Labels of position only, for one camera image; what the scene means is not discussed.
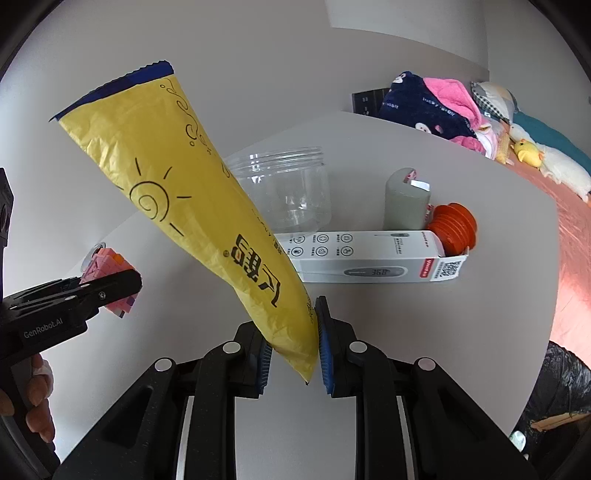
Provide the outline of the person's left hand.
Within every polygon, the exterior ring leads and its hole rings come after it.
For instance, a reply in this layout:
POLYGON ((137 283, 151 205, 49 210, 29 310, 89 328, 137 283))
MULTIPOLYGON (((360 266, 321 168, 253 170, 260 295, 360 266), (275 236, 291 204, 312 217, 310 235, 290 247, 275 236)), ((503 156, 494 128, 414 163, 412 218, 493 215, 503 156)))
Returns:
POLYGON ((55 425, 49 408, 53 376, 42 372, 48 364, 40 354, 31 358, 31 364, 37 375, 31 377, 26 387, 27 398, 32 405, 26 415, 26 423, 31 432, 49 444, 55 438, 55 425))

